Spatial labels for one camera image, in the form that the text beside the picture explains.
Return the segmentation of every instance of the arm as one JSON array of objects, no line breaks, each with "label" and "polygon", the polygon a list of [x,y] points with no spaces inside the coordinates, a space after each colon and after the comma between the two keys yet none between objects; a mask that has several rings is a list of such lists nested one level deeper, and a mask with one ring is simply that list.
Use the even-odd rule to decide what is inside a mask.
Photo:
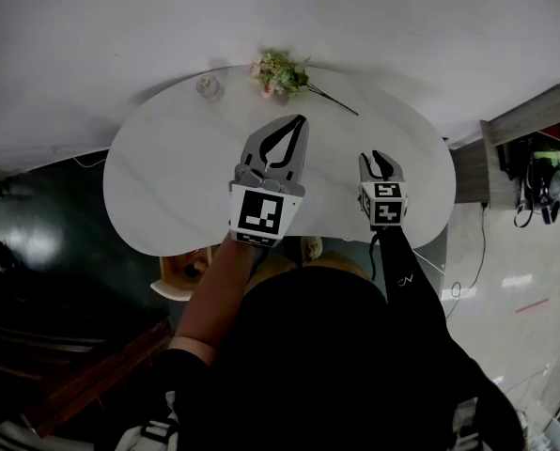
[{"label": "arm", "polygon": [[250,244],[226,236],[188,302],[170,348],[212,362],[241,307],[253,253]]}]

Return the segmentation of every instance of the white table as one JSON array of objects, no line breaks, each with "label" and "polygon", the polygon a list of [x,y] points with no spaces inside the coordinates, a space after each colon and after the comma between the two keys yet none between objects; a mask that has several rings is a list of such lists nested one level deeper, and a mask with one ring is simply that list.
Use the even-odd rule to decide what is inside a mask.
[{"label": "white table", "polygon": [[453,162],[438,132],[411,107],[329,70],[308,69],[311,82],[358,117],[312,93],[285,106],[264,100],[247,67],[212,73],[225,89],[219,101],[195,91],[197,77],[183,81],[142,105],[111,146],[104,201],[113,226],[134,249],[173,256],[219,243],[228,231],[228,182],[247,137],[291,114],[307,118],[309,140],[301,179],[306,195],[287,235],[370,241],[357,196],[358,156],[372,149],[403,168],[410,245],[432,241],[447,224],[456,192]]}]

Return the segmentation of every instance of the white floor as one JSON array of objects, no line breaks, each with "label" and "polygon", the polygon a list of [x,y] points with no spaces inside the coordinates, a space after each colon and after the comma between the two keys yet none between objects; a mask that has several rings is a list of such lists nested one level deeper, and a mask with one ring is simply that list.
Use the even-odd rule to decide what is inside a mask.
[{"label": "white floor", "polygon": [[[539,403],[546,382],[554,382],[550,373],[554,369],[560,373],[560,216],[554,225],[544,225],[535,215],[523,229],[513,225],[513,218],[513,211],[485,211],[485,264],[448,327],[491,379],[501,379],[499,387],[514,406],[526,410],[528,418],[543,428],[560,396],[556,392],[557,397],[544,397]],[[449,222],[445,312],[455,302],[445,298],[453,282],[462,283],[463,293],[474,280],[481,251],[480,205],[456,205]],[[544,299],[549,300],[520,310]],[[548,372],[541,372],[546,366]],[[465,376],[453,369],[445,379]]]}]

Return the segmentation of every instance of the flower bouquet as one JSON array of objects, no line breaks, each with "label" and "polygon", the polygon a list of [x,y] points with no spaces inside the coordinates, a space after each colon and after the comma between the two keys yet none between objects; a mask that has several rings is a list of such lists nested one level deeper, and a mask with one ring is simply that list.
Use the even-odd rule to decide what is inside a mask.
[{"label": "flower bouquet", "polygon": [[261,96],[264,99],[274,94],[291,97],[303,92],[313,92],[359,116],[347,105],[333,99],[309,82],[309,75],[305,73],[308,61],[309,58],[306,58],[302,63],[296,63],[290,60],[287,51],[265,49],[255,56],[251,64],[251,77],[263,85]]}]

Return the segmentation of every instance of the tabletop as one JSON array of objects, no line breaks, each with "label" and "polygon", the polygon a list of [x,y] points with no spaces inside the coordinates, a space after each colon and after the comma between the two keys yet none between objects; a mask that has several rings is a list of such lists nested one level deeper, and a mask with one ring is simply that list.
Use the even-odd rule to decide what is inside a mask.
[{"label": "tabletop", "polygon": [[204,100],[193,77],[144,103],[117,133],[104,168],[104,201],[121,238],[152,256],[219,243],[229,229],[228,183],[247,137],[293,114],[307,118],[309,138],[301,178],[306,194],[287,235],[370,241],[357,197],[358,156],[372,149],[403,169],[409,198],[403,230],[410,245],[439,235],[453,208],[456,178],[436,129],[371,82],[330,70],[307,72],[315,86],[360,115],[313,93],[284,105],[264,100],[247,66],[208,72],[222,84],[218,101]]}]

